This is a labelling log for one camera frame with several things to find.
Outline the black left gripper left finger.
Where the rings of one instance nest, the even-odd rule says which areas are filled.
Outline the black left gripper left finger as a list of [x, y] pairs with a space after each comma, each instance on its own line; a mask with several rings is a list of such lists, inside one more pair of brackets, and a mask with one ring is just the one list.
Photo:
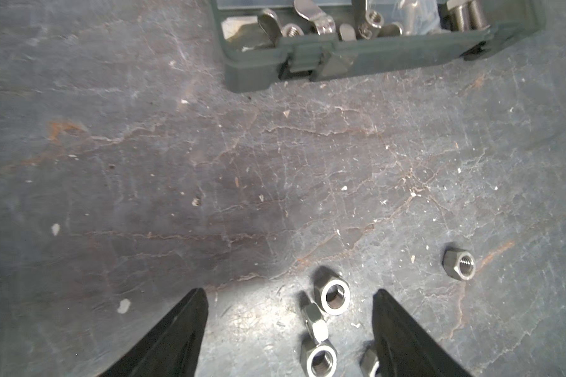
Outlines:
[[206, 292], [195, 288], [101, 375], [195, 375], [207, 318]]

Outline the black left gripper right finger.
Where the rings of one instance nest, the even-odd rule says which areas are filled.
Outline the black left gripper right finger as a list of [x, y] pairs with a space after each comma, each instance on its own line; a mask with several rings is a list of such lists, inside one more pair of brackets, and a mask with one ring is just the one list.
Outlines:
[[385, 289], [373, 296], [372, 327], [380, 375], [470, 377]]

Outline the silver hex nut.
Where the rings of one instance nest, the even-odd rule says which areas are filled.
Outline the silver hex nut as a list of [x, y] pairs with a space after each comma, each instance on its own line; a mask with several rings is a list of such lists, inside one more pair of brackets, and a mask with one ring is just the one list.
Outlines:
[[304, 306], [301, 313], [307, 330], [316, 343], [322, 343], [329, 339], [330, 334], [327, 323], [316, 303]]
[[300, 364], [308, 377], [332, 377], [338, 363], [337, 351], [329, 340], [317, 343], [306, 338], [302, 342]]
[[443, 268], [449, 277], [458, 281], [470, 281], [476, 273], [473, 255], [459, 248], [449, 248], [445, 251]]
[[329, 316], [344, 314], [351, 303], [348, 282], [338, 273], [326, 266], [314, 272], [314, 300], [320, 309]]

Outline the silver wing nut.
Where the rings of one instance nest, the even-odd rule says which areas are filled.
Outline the silver wing nut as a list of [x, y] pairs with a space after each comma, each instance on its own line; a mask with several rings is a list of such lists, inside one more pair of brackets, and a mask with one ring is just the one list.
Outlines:
[[287, 24], [282, 26], [278, 15], [272, 9], [261, 9], [257, 15], [257, 23], [274, 45], [277, 45], [281, 38], [295, 38], [304, 35], [303, 30], [298, 25]]
[[318, 35], [336, 33], [336, 24], [333, 18], [313, 0], [294, 0], [293, 7], [301, 18], [312, 24], [314, 31]]
[[[353, 28], [350, 24], [342, 24], [338, 28], [339, 36], [341, 41], [343, 42], [350, 42], [359, 39], [359, 35], [355, 28]], [[383, 28], [379, 31], [377, 37], [396, 37], [403, 35], [403, 28], [402, 25], [398, 22], [393, 22], [388, 25], [383, 26]]]
[[353, 0], [352, 8], [358, 37], [360, 39], [377, 38], [385, 24], [385, 19], [374, 9], [372, 1]]

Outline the silver hex bolt short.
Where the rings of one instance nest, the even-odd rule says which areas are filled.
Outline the silver hex bolt short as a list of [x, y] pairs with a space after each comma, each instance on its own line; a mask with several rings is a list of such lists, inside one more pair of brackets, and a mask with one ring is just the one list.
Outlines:
[[473, 30], [484, 30], [490, 27], [490, 23], [479, 0], [467, 2], [471, 28]]

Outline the green transparent compartment organizer box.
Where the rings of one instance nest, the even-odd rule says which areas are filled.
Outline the green transparent compartment organizer box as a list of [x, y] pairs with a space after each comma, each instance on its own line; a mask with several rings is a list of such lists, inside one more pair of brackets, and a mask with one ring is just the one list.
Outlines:
[[[497, 54], [542, 30], [540, 1], [480, 1], [490, 27], [453, 31], [447, 1], [372, 1], [385, 25], [398, 22], [403, 35], [343, 42], [338, 28], [355, 28], [352, 1], [314, 1], [336, 24], [335, 34], [318, 35], [293, 1], [213, 1], [211, 15], [223, 54], [226, 88], [234, 93], [265, 90], [272, 84], [306, 78], [313, 82], [476, 61]], [[282, 26], [295, 24], [303, 36], [277, 45], [257, 23], [261, 9], [272, 9]]]

